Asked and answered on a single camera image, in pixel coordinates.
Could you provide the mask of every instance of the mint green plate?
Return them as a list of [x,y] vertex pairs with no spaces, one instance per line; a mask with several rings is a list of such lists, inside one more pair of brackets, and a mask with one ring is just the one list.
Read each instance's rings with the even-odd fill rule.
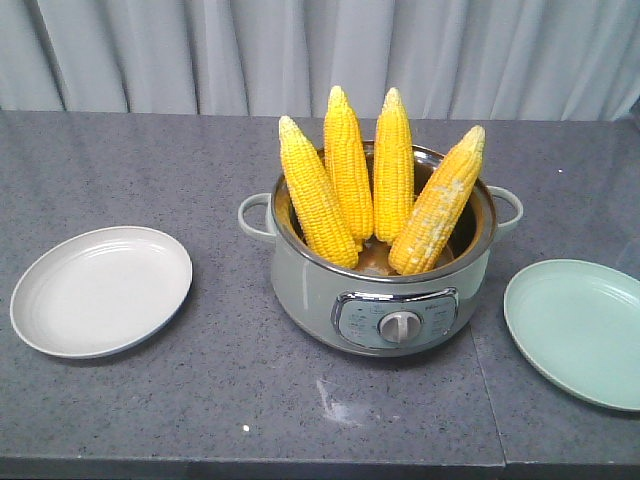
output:
[[555,385],[604,407],[640,411],[640,282],[580,260],[530,265],[509,282],[516,345]]

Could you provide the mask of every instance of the gray countertop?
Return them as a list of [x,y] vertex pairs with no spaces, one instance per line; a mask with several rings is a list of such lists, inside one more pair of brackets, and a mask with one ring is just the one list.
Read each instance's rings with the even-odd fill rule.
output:
[[[320,145],[321,120],[299,120]],[[525,217],[492,248],[468,326],[434,350],[372,359],[295,326],[269,284],[272,247],[237,226],[240,202],[280,174],[277,119],[0,112],[0,477],[640,477],[640,415],[550,384],[502,314],[509,279],[539,260],[640,277],[640,133],[480,123],[483,179],[516,193]],[[445,151],[470,125],[413,121],[414,143]],[[363,121],[365,138],[373,129]],[[9,318],[20,275],[113,225],[162,230],[190,253],[173,320],[102,359],[22,343]]]

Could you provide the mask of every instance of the plate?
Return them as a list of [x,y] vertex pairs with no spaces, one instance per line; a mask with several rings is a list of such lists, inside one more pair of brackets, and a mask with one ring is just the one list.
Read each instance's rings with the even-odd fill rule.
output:
[[581,260],[530,265],[509,282],[504,315],[516,345],[560,388],[640,411],[640,282]]
[[168,322],[189,291],[192,265],[173,237],[110,227],[54,247],[11,296],[11,324],[49,355],[94,358],[125,350]]

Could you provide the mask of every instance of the gray curtain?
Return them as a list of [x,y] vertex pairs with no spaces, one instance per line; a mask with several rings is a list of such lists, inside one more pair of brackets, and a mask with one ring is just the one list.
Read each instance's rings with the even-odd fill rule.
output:
[[4,110],[614,120],[638,0],[0,0]]

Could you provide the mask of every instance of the cooked corn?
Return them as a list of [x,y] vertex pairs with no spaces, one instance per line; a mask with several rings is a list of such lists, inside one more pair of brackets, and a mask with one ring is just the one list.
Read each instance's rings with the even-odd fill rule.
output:
[[287,116],[280,118],[279,133],[280,160],[307,245],[329,262],[355,267],[356,245],[316,149]]
[[324,119],[324,164],[360,251],[373,234],[373,203],[360,122],[339,86],[331,89]]
[[476,125],[444,157],[427,181],[389,254],[401,275],[433,268],[482,168],[484,129]]
[[378,117],[373,168],[374,232],[389,245],[413,208],[413,148],[407,112],[391,88]]

